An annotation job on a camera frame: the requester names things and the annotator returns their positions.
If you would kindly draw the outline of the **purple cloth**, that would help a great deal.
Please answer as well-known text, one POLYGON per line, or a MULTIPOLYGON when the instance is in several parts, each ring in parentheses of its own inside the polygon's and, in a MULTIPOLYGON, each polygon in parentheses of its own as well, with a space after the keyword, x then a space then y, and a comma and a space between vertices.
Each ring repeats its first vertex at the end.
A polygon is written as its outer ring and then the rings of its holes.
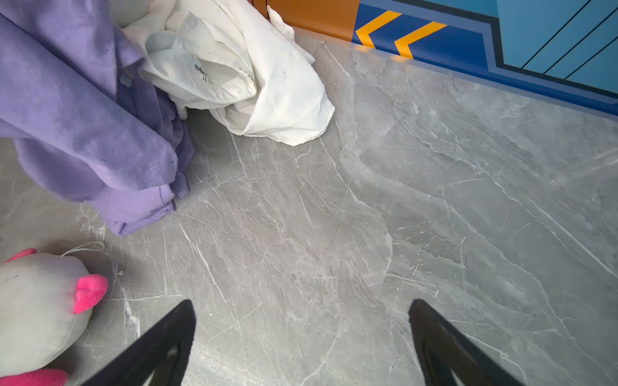
POLYGON ((106 1, 1 4, 1 135, 42 188, 125 236, 188 194, 195 152, 106 1))

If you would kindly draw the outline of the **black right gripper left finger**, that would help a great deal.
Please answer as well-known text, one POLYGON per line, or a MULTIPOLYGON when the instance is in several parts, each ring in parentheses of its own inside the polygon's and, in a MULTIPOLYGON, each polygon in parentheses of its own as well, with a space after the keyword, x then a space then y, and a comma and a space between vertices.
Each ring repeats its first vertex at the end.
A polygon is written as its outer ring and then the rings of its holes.
POLYGON ((195 330, 193 304, 183 300, 84 385, 181 385, 195 330))

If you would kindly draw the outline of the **white pink plush toy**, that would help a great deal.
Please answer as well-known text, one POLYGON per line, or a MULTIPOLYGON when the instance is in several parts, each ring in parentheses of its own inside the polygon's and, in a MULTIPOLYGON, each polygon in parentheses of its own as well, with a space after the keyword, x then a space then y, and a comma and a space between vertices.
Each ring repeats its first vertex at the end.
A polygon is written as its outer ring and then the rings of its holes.
POLYGON ((70 254, 25 249, 1 265, 1 383, 64 385, 50 363, 83 335, 108 281, 70 254))

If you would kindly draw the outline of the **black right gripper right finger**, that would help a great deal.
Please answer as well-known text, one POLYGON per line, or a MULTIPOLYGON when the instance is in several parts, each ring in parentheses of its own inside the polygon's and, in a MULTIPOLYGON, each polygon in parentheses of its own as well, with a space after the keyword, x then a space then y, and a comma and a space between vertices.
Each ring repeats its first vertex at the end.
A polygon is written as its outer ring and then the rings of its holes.
POLYGON ((423 299, 408 315, 426 385, 521 384, 423 299))

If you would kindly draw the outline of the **white crumpled shirt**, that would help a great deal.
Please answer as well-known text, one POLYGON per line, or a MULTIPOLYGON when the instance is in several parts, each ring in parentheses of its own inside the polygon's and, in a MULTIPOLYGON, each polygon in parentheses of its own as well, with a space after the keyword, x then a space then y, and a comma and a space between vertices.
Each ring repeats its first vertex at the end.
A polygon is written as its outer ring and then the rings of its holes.
POLYGON ((335 108, 314 59, 276 11, 247 1, 113 1, 110 10, 144 55, 141 76, 180 117, 207 110, 237 136, 288 146, 328 128, 335 108))

